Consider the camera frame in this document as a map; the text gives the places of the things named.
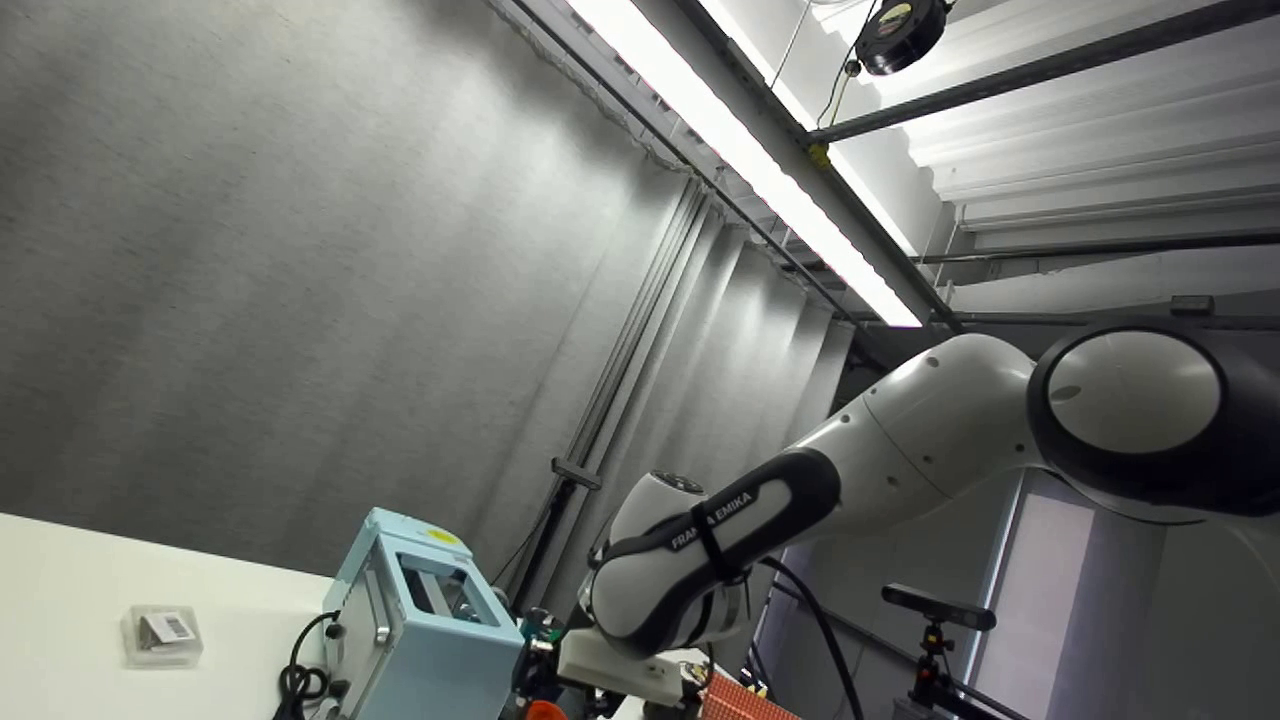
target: ceiling light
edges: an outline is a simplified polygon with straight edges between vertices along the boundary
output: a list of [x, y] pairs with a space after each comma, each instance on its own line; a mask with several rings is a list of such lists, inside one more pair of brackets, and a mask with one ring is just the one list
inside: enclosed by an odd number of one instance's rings
[[763, 153], [763, 142], [719, 103], [719, 94], [631, 0], [567, 5], [884, 325], [919, 327], [919, 315], [884, 285], [829, 210], [820, 210], [817, 198]]

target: display screen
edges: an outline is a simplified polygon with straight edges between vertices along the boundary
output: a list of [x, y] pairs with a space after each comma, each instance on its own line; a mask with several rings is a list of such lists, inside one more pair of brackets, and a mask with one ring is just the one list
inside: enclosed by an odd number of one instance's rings
[[476, 579], [465, 566], [400, 555], [400, 573], [422, 612], [465, 624], [491, 624], [490, 609], [480, 603]]

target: white robotic arm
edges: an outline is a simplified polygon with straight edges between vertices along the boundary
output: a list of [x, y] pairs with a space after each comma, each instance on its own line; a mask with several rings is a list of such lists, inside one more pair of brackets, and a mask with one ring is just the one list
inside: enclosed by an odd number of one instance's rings
[[1267, 551], [1280, 378], [1171, 327], [1100, 327], [1040, 359], [958, 335], [707, 495], [646, 477], [593, 555], [580, 609], [611, 649], [651, 657], [687, 640], [700, 597], [801, 530], [902, 522], [1024, 467], [1058, 467], [1106, 506], [1222, 520]]
[[583, 612], [642, 650], [674, 649], [687, 609], [763, 551], [825, 522], [898, 522], [1029, 462], [1034, 359], [958, 335], [737, 485], [697, 495], [646, 477], [593, 555]]

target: cable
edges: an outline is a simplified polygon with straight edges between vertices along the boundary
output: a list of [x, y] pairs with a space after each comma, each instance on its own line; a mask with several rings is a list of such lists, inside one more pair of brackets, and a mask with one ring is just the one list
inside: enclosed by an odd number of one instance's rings
[[797, 50], [797, 39], [801, 39], [801, 33], [804, 33], [809, 12], [813, 12], [813, 0], [804, 0], [804, 8], [801, 8], [801, 15], [797, 15], [791, 39], [790, 39], [786, 60], [778, 65], [778, 70], [771, 70], [771, 81], [770, 81], [770, 90], [778, 86], [778, 81], [786, 81], [786, 68], [791, 65], [791, 50]]
[[749, 662], [757, 667], [761, 685], [770, 685], [770, 690], [771, 690], [771, 672], [770, 672], [757, 640], [749, 642]]
[[287, 650], [287, 662], [279, 667], [276, 674], [276, 687], [279, 687], [279, 707], [271, 720], [305, 720], [305, 707], [312, 701], [325, 701], [328, 687], [334, 687], [334, 674], [325, 667], [307, 667], [302, 662], [296, 657], [305, 650], [305, 640], [322, 628], [322, 624], [334, 624], [337, 612], [325, 612], [316, 614], [305, 631], [296, 631], [292, 640], [292, 650]]
[[520, 577], [520, 566], [528, 563], [528, 546], [548, 528], [548, 520], [552, 520], [552, 506], [544, 504], [528, 535], [520, 539], [520, 546], [511, 546], [511, 555], [491, 573], [498, 585], [508, 585], [511, 577]]
[[825, 99], [825, 108], [817, 110], [817, 127], [825, 127], [825, 115], [834, 110], [834, 120], [836, 120], [836, 110], [842, 110], [842, 103], [843, 103], [843, 86], [854, 84], [854, 75], [856, 70], [849, 70], [849, 60], [854, 60], [854, 50], [856, 50], [856, 39], [849, 42], [849, 50], [842, 57], [842, 65], [836, 65], [836, 75], [834, 75], [834, 86], [829, 86], [829, 99]]
[[843, 697], [849, 697], [849, 710], [854, 710], [854, 720], [864, 720], [864, 705], [859, 705], [859, 697], [856, 697], [856, 687], [854, 687], [854, 672], [849, 672], [843, 649], [842, 649], [842, 640], [836, 640], [836, 631], [834, 631], [834, 620], [829, 620], [825, 603], [820, 603], [820, 601], [813, 597], [813, 589], [809, 589], [790, 563], [780, 563], [778, 555], [763, 555], [761, 563], [771, 566], [771, 573], [780, 573], [780, 577], [790, 577], [790, 579], [797, 585], [797, 593], [804, 597], [804, 603], [809, 603], [813, 614], [817, 614], [817, 628], [825, 631], [825, 642], [829, 642], [829, 650], [834, 650], [834, 662], [836, 662], [842, 685], [843, 685]]
[[842, 81], [849, 81], [849, 70], [843, 70], [849, 57], [854, 57], [854, 42], [849, 42], [849, 50], [843, 50], [842, 65], [836, 65], [829, 99], [825, 99], [825, 108], [820, 108], [817, 120], [813, 120], [817, 127], [825, 127], [825, 120], [829, 120], [829, 110], [834, 110], [834, 103], [836, 103]]
[[707, 631], [712, 609], [718, 609], [718, 593], [703, 597], [703, 603], [700, 603], [700, 612], [697, 612], [697, 624], [692, 624], [692, 631], [684, 636], [684, 642], [697, 642], [697, 640]]

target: orange object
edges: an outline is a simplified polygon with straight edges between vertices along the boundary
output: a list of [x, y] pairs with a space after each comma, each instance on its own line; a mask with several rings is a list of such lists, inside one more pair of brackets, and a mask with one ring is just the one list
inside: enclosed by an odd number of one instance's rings
[[528, 701], [523, 720], [567, 720], [559, 705]]
[[801, 720], [797, 710], [786, 710], [770, 705], [763, 697], [740, 687], [734, 674], [718, 667], [718, 679], [703, 701], [707, 720]]

